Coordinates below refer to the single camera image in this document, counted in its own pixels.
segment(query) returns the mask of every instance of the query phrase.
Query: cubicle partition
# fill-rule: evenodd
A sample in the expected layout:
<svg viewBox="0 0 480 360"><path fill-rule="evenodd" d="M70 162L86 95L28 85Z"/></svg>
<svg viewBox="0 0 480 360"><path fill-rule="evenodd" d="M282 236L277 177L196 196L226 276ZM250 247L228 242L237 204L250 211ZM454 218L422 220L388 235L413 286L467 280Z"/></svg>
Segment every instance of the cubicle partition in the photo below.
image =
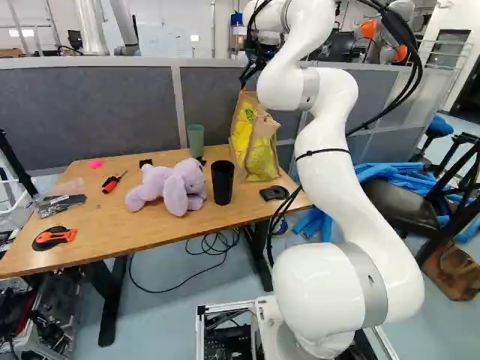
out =
<svg viewBox="0 0 480 360"><path fill-rule="evenodd" d="M359 98L353 128L377 114L401 89L408 67L319 63L349 71ZM178 149L186 127L205 126L205 144L227 143L243 64L226 59L28 58L0 61L0 128L25 168L65 167L71 161ZM353 160L405 161L450 88L453 71L426 69L414 97L369 130L348 139ZM257 78L247 85L254 91ZM280 165L292 165L296 134L307 113L271 111Z"/></svg>

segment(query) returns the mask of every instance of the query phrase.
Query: gray fabric panel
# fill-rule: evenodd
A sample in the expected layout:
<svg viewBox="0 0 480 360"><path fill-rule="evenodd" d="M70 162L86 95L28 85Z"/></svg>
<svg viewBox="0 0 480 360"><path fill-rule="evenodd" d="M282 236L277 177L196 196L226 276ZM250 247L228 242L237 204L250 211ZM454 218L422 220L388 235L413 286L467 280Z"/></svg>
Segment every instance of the gray fabric panel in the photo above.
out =
<svg viewBox="0 0 480 360"><path fill-rule="evenodd" d="M362 161L365 163L408 161L424 130L423 127L414 127L374 133Z"/></svg>
<svg viewBox="0 0 480 360"><path fill-rule="evenodd" d="M369 138L370 134L365 134L350 136L346 139L346 144L348 145L348 149L352 155L352 161L354 164L362 162L363 151L365 150L365 146L367 145Z"/></svg>
<svg viewBox="0 0 480 360"><path fill-rule="evenodd" d="M0 71L1 126L27 170L177 149L169 67Z"/></svg>
<svg viewBox="0 0 480 360"><path fill-rule="evenodd" d="M225 67L182 67L181 90L186 125L205 127L205 144L225 144L230 135L233 112L239 97L239 76L243 69ZM247 83L248 91L255 91L257 77ZM300 111L269 111L281 123L279 140L296 137Z"/></svg>
<svg viewBox="0 0 480 360"><path fill-rule="evenodd" d="M398 73L395 71L348 70L358 84L358 100L346 122L346 129L378 114L389 98Z"/></svg>
<svg viewBox="0 0 480 360"><path fill-rule="evenodd" d="M293 145L277 146L278 164L288 173L290 161L292 161Z"/></svg>
<svg viewBox="0 0 480 360"><path fill-rule="evenodd" d="M412 109L413 104L416 101L415 95L404 103L402 103L397 109L394 109L392 112L383 116L380 121L378 121L379 128L388 128L391 126L402 126L407 119L407 116Z"/></svg>

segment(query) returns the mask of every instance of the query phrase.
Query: desk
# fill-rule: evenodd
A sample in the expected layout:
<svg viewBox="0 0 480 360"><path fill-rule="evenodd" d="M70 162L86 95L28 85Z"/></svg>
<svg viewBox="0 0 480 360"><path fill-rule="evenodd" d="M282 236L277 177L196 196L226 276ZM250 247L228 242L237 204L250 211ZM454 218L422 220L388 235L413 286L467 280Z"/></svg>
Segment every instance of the desk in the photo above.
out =
<svg viewBox="0 0 480 360"><path fill-rule="evenodd" d="M139 161L151 158L155 166L173 167L190 156L188 149L105 157L103 167L90 169L88 160L74 161L58 183L83 178L86 204L71 208L52 217L39 219L32 216L16 237L11 249L0 261L0 278L33 275L54 269L82 266L85 276L105 299L100 323L98 343L109 346L115 340L115 322L119 308L122 281L125 275L127 255L161 245L178 242L195 236L214 233L244 224L255 223L254 231L247 236L253 264L265 291L272 291L269 267L263 257L269 218L280 201L265 202L259 190L271 185L281 185L293 192L295 182L281 170L281 177L270 182L245 182L235 180L232 202L219 206L213 201L210 165L220 159L230 159L228 145L205 147L205 177L208 198L199 211L189 211L185 217L175 217L161 200L149 203L137 213L125 206L125 194L140 184L142 174ZM101 192L101 185L112 175L128 173L110 194ZM290 211L311 206L301 192ZM78 229L74 242L60 244L51 250L32 250L33 239L47 228L63 225ZM104 259L116 257L110 272Z"/></svg>

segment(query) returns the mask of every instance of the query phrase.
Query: black strap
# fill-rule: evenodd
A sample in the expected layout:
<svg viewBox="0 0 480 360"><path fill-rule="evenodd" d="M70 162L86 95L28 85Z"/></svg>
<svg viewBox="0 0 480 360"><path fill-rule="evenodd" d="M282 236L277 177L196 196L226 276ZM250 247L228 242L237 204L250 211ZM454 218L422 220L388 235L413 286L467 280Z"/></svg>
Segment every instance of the black strap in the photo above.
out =
<svg viewBox="0 0 480 360"><path fill-rule="evenodd" d="M348 155L350 155L350 151L344 149L344 148L323 148L322 150L308 150L304 154L300 155L295 159L295 161L299 161L302 158L305 158L307 156L312 156L313 154L319 154L320 152L346 152Z"/></svg>

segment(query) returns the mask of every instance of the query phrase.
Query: gray floor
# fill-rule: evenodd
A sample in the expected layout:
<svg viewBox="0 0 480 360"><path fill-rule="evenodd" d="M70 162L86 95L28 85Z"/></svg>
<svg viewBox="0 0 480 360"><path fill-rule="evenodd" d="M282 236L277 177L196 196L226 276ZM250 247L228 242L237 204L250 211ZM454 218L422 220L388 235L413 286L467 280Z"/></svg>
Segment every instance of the gray floor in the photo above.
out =
<svg viewBox="0 0 480 360"><path fill-rule="evenodd" d="M456 133L467 131L480 135L480 126L448 118ZM438 164L452 144L449 138L437 139L427 150L427 157ZM48 188L55 176L39 185ZM480 239L474 238L464 248L480 261ZM288 235L274 241L274 254L286 246L304 242ZM408 238L416 249L422 239ZM197 239L192 248L199 247ZM162 290L194 272L218 261L218 256L191 256L180 242L138 253L133 263L134 277L145 287ZM383 327L401 359L450 360L477 359L480 354L480 298L469 302L449 301L427 278L426 298L421 311L404 322ZM195 356L195 310L199 304L255 299L263 294L254 274L243 241L220 267L186 283L167 294L150 295L136 289L126 278L118 317L116 342L107 348L97 345L103 301L90 287L85 287L82 301L82 325L77 336L75 360L100 359L177 359Z"/></svg>

